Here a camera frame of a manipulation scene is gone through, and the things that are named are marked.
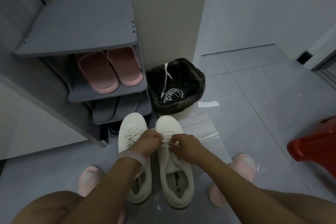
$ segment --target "red plastic stool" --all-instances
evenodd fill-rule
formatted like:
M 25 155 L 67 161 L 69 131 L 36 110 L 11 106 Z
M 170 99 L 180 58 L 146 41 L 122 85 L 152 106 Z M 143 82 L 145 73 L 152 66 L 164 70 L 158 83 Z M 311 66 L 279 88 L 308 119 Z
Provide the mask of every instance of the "red plastic stool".
M 287 150 L 296 161 L 316 162 L 336 178 L 336 116 L 322 120 L 309 136 L 289 142 Z

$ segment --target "shoelace in trash can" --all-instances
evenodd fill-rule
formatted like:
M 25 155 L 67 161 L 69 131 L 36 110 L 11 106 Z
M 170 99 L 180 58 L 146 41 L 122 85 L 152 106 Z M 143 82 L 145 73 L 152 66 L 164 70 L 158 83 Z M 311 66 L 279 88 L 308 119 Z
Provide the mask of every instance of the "shoelace in trash can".
M 172 88 L 172 89 L 168 90 L 166 93 L 164 93 L 165 90 L 166 90 L 166 85 L 167 85 L 167 76 L 169 76 L 170 79 L 173 80 L 173 78 L 170 76 L 170 74 L 167 71 L 167 66 L 168 66 L 168 63 L 165 63 L 165 72 L 166 72 L 165 86 L 164 86 L 163 91 L 161 93 L 161 99 L 164 98 L 163 103 L 166 103 L 167 101 L 173 100 L 171 98 L 172 96 L 177 96 L 177 97 L 183 98 L 183 91 L 179 90 L 179 89 L 176 89 L 176 88 Z

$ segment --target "pink shoe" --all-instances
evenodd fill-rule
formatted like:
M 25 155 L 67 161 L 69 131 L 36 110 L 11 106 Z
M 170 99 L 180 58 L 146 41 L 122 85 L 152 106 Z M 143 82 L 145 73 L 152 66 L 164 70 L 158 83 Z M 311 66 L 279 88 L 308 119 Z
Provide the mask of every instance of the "pink shoe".
M 79 195 L 86 197 L 103 179 L 105 173 L 102 169 L 95 166 L 87 167 L 79 177 L 78 191 Z M 127 219 L 126 208 L 120 213 L 117 224 L 124 224 Z
M 79 54 L 79 69 L 87 82 L 98 94 L 109 94 L 119 87 L 119 81 L 104 52 Z
M 257 167 L 249 155 L 244 153 L 237 154 L 229 166 L 249 182 L 254 180 Z M 212 183 L 209 187 L 209 197 L 211 202 L 217 207 L 224 207 L 226 205 L 226 200 L 215 183 Z
M 132 47 L 108 50 L 107 58 L 123 85 L 132 87 L 144 79 Z

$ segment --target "bracelet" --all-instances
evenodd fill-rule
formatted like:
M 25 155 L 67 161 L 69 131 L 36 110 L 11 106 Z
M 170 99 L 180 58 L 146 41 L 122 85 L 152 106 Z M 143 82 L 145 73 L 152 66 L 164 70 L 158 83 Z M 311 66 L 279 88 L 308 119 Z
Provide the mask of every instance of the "bracelet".
M 148 160 L 142 154 L 132 150 L 125 150 L 119 153 L 118 159 L 123 157 L 133 158 L 141 163 L 142 167 L 139 170 L 138 175 L 140 175 L 143 171 L 145 171 L 145 168 L 148 164 Z

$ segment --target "white shoe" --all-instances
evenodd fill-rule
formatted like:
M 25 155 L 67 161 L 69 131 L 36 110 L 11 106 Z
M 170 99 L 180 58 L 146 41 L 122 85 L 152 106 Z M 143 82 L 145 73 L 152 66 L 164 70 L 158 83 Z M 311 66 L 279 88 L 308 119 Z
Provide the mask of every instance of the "white shoe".
M 160 117 L 155 130 L 164 136 L 163 145 L 157 150 L 162 190 L 172 208 L 184 209 L 190 204 L 194 194 L 193 172 L 189 163 L 168 150 L 172 135 L 182 134 L 183 130 L 171 116 Z
M 120 126 L 118 139 L 119 153 L 131 147 L 145 130 L 147 130 L 147 124 L 140 113 L 133 112 L 127 115 Z M 148 159 L 145 171 L 134 180 L 131 190 L 128 192 L 127 199 L 133 204 L 140 204 L 150 196 L 151 192 L 151 160 Z

